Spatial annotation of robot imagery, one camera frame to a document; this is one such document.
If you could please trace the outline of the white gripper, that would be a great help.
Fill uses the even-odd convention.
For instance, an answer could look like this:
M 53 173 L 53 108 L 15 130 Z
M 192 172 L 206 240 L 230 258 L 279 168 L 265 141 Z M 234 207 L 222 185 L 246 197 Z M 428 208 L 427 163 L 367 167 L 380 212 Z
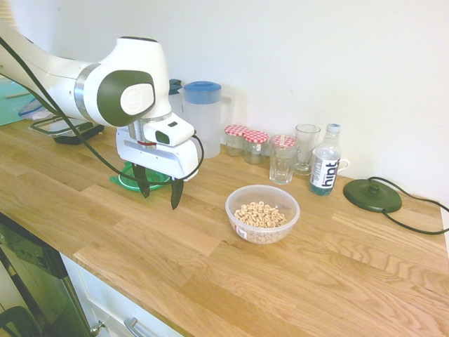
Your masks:
M 175 210 L 184 190 L 184 180 L 198 173 L 198 152 L 192 140 L 170 147 L 162 144 L 144 146 L 131 138 L 127 127 L 117 128 L 116 147 L 119 156 L 133 165 L 133 174 L 144 198 L 150 195 L 150 186 L 145 168 L 157 171 L 172 178 L 170 204 Z

